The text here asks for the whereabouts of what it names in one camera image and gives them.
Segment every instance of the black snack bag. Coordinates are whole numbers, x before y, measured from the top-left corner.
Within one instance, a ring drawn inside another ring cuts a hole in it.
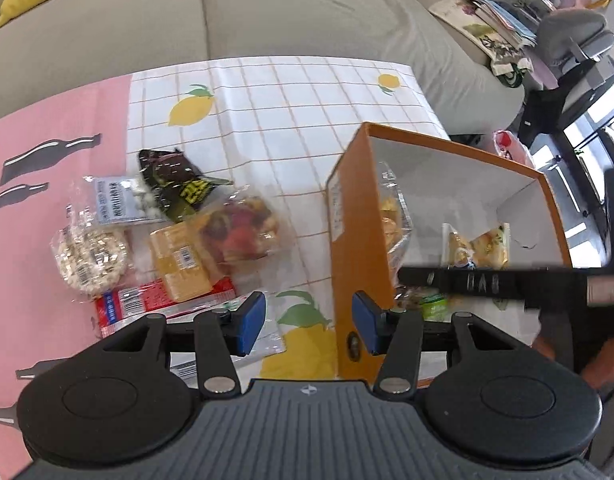
[[[233,184],[231,180],[205,176],[179,150],[141,150],[138,162],[158,207],[174,222],[181,222],[196,213],[218,186]]]

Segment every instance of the yellow lemon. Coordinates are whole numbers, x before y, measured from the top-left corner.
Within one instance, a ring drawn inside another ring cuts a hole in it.
[[[265,357],[263,379],[317,381],[336,378],[336,334],[322,324],[294,328],[284,336],[287,351]]]
[[[191,90],[187,97],[171,108],[169,113],[169,126],[189,126],[205,118],[212,109],[213,94],[206,86],[198,86]]]
[[[400,79],[398,76],[391,74],[380,74],[378,76],[378,84],[385,88],[398,88],[400,86]]]

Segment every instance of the black bottle print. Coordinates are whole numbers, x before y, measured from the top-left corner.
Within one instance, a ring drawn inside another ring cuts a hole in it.
[[[38,144],[28,152],[14,156],[2,164],[0,185],[23,174],[46,170],[71,153],[99,146],[101,137],[102,134],[96,134],[93,137],[80,137],[73,140],[52,139]]]
[[[0,208],[17,204],[28,199],[30,196],[42,193],[48,189],[48,182],[45,182],[44,184],[35,184],[32,186],[29,184],[20,184],[19,186],[10,187],[9,189],[5,189],[2,193],[0,193]]]
[[[50,361],[38,361],[31,368],[25,368],[24,370],[16,370],[16,378],[19,380],[31,380],[37,377],[40,374],[45,373],[47,370],[51,370],[56,365],[59,365],[61,362],[66,361],[67,358],[64,359],[52,359]]]
[[[16,405],[9,406],[8,408],[0,408],[0,424],[3,426],[9,426],[10,428],[16,428],[20,430],[18,426],[18,414],[16,413]]]

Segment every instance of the cardboard box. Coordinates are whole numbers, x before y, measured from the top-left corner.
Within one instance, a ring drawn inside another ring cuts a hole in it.
[[[356,331],[354,292],[364,290],[381,308],[392,307],[379,211],[379,162],[396,175],[412,218],[404,264],[440,264],[444,222],[467,239],[508,222],[511,266],[571,265],[560,215],[542,173],[449,140],[363,123],[327,181],[327,203],[338,375],[369,383],[382,357],[361,348],[359,359],[353,360],[348,338]],[[500,311],[487,298],[465,298],[459,310],[469,310],[525,342],[538,332],[537,314],[524,313],[519,302]],[[442,371],[440,360],[444,355],[421,363],[420,378]]]

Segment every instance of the gray ribbed surface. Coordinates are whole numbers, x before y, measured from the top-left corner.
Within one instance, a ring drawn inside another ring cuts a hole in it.
[[[307,395],[306,386],[317,392]],[[212,402],[183,438],[141,462],[74,471],[37,462],[20,480],[424,479],[592,480],[580,462],[541,472],[500,471],[444,448],[407,404],[362,383],[256,381],[237,400]]]

